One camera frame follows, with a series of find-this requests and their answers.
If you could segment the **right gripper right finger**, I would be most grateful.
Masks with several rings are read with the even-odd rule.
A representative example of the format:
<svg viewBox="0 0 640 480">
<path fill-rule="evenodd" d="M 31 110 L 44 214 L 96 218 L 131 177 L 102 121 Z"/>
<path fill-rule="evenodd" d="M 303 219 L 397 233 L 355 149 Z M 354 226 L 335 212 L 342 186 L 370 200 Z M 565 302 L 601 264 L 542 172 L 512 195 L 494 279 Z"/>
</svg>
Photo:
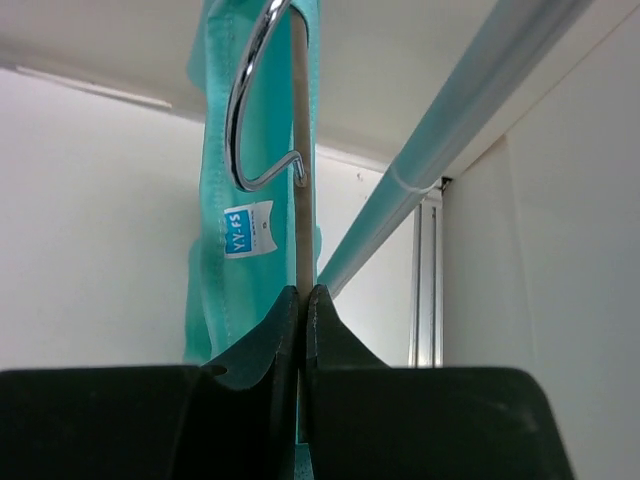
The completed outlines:
<svg viewBox="0 0 640 480">
<path fill-rule="evenodd" d="M 527 372 L 393 368 L 317 286 L 306 327 L 306 416 L 318 479 L 570 479 L 551 405 Z"/>
</svg>

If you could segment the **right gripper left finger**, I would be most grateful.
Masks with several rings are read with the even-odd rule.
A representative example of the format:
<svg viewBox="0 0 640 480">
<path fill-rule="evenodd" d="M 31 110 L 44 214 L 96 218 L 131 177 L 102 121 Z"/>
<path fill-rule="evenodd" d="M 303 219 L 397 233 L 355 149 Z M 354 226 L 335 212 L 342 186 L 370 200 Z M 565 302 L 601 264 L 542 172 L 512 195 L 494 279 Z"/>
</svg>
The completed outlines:
<svg viewBox="0 0 640 480">
<path fill-rule="evenodd" d="M 5 479 L 290 479 L 299 296 L 197 365 L 9 370 Z"/>
</svg>

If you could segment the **teal t shirt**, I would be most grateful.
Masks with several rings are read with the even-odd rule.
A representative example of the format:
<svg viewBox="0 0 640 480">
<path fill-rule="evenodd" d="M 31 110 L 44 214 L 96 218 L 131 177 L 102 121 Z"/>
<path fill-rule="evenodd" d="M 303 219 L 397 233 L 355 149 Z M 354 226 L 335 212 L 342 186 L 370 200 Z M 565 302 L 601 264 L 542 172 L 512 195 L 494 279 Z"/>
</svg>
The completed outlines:
<svg viewBox="0 0 640 480">
<path fill-rule="evenodd" d="M 236 188 L 225 163 L 224 130 L 231 87 L 238 63 L 260 7 L 266 1 L 207 1 L 194 39 L 187 72 L 206 97 L 202 164 L 199 181 L 201 230 L 189 254 L 186 302 L 186 361 L 204 365 L 228 350 L 267 315 L 281 291 L 297 291 L 291 194 L 289 181 L 279 175 L 268 187 L 256 192 Z M 315 1 L 290 1 L 304 9 L 313 23 L 317 45 L 310 57 L 313 99 L 313 135 L 317 100 L 319 60 L 319 5 Z M 263 142 L 262 90 L 274 67 L 264 59 L 264 75 L 251 87 L 243 121 L 241 158 L 244 174 L 254 177 L 267 169 L 264 157 L 274 150 Z M 303 349 L 299 326 L 294 343 L 296 366 L 296 424 L 294 475 L 298 431 L 298 372 Z"/>
</svg>

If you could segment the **metal clothes hanger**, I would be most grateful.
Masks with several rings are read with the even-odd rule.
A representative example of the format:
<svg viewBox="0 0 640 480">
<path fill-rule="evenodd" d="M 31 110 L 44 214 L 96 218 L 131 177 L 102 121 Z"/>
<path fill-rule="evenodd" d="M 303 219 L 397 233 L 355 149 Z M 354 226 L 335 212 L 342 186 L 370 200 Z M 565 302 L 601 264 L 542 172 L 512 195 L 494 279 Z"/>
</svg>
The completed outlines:
<svg viewBox="0 0 640 480">
<path fill-rule="evenodd" d="M 310 57 L 317 45 L 313 23 L 302 6 L 290 1 L 266 1 L 252 27 L 240 57 L 229 96 L 225 130 L 225 163 L 237 189 L 262 190 L 284 174 L 289 181 L 285 191 L 291 194 L 289 210 L 293 222 L 291 247 L 300 301 L 299 326 L 305 316 L 316 281 L 315 263 L 315 180 L 313 99 Z M 266 59 L 274 67 L 262 92 L 265 128 L 263 142 L 274 150 L 264 157 L 267 169 L 254 177 L 244 174 L 241 146 L 243 121 L 250 101 L 251 87 L 264 75 L 260 64 Z"/>
</svg>

